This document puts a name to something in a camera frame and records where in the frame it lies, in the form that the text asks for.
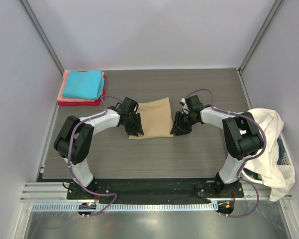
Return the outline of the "beige t shirt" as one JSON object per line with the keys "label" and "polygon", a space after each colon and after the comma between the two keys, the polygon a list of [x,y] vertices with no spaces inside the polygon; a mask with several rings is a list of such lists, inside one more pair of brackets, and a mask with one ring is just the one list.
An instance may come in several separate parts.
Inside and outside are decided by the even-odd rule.
{"label": "beige t shirt", "polygon": [[140,103],[138,108],[144,134],[130,135],[130,140],[143,140],[158,137],[173,137],[173,119],[169,98]]}

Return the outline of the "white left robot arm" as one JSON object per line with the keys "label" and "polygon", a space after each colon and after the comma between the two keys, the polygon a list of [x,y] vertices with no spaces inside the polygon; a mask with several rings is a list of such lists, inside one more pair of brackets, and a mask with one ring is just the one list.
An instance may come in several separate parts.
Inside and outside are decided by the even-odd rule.
{"label": "white left robot arm", "polygon": [[139,103],[124,98],[115,106],[87,117],[67,117],[55,142],[54,149],[67,162],[74,184],[79,186],[78,193],[85,199],[97,195],[95,178],[90,171],[87,156],[93,137],[112,127],[124,126],[127,135],[144,135]]}

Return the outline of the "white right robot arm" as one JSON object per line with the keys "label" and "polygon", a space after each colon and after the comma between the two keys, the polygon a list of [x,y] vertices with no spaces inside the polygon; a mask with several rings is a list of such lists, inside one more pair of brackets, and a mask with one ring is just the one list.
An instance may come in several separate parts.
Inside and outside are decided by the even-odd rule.
{"label": "white right robot arm", "polygon": [[258,152],[263,154],[266,147],[263,130],[250,112],[231,113],[204,105],[197,95],[181,99],[181,105],[183,108],[176,112],[170,134],[189,134],[196,123],[211,124],[223,130],[228,156],[214,178],[214,191],[220,197],[230,195],[246,162],[255,159]]}

